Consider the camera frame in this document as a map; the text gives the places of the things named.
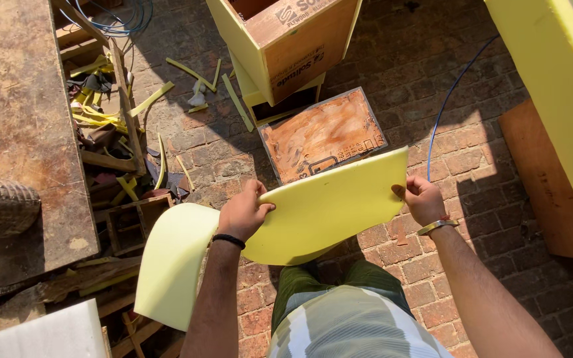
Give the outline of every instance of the yellow foam sheet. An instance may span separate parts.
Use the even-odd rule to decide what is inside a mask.
[[[486,0],[573,188],[573,0]]]
[[[246,243],[243,256],[260,264],[298,265],[402,208],[390,187],[406,186],[408,147],[290,183],[260,197],[276,210]]]
[[[198,274],[219,214],[216,209],[183,203],[159,217],[143,252],[136,313],[187,332]]]

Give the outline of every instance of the silver bangle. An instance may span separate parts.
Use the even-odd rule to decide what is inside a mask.
[[[459,220],[437,220],[437,221],[433,222],[432,224],[428,224],[428,225],[422,227],[421,229],[419,229],[419,231],[417,231],[417,234],[419,236],[427,236],[430,231],[437,229],[440,226],[445,226],[445,225],[459,226]]]

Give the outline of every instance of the person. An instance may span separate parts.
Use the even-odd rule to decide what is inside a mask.
[[[441,192],[423,178],[410,176],[406,188],[394,185],[392,190],[421,226],[446,216]],[[217,234],[249,239],[276,208],[257,206],[265,192],[259,181],[247,182],[222,208]],[[453,226],[440,226],[429,236],[479,357],[561,357]],[[212,242],[181,357],[238,356],[235,286],[240,251],[232,241]],[[354,264],[338,287],[321,284],[302,266],[284,268],[271,325],[267,357],[451,357],[415,320],[400,281],[366,261]]]

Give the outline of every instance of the blue wire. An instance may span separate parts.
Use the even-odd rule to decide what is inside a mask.
[[[479,52],[477,52],[477,54],[474,55],[473,59],[470,60],[470,62],[468,62],[468,64],[466,65],[466,68],[464,68],[464,70],[461,72],[459,77],[457,77],[457,80],[455,80],[455,83],[452,84],[452,87],[450,87],[448,94],[446,94],[446,99],[444,99],[444,102],[441,105],[441,110],[439,110],[439,114],[437,115],[437,120],[435,121],[435,126],[432,129],[432,135],[430,136],[430,146],[428,147],[428,169],[427,169],[428,170],[428,181],[430,181],[430,154],[432,153],[432,143],[435,140],[435,133],[437,132],[437,126],[439,125],[439,119],[441,118],[441,113],[443,113],[444,108],[446,107],[446,102],[448,102],[448,98],[450,97],[450,93],[452,93],[452,90],[455,89],[455,86],[457,86],[457,84],[459,83],[459,80],[461,80],[461,77],[463,77],[466,74],[466,71],[470,68],[470,66],[473,65],[474,61],[477,59],[477,57],[479,57],[479,55],[481,55],[483,50],[485,50],[486,47],[488,47],[489,44],[492,43],[492,41],[494,41],[499,36],[500,36],[499,34],[496,34],[491,39],[489,39],[488,42],[486,42],[485,45],[483,45],[483,47],[481,47],[481,50],[479,50]]]

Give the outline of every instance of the wooden table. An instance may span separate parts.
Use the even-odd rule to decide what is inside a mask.
[[[0,240],[0,286],[99,251],[57,49],[48,0],[0,1],[0,178],[41,197],[35,225]]]

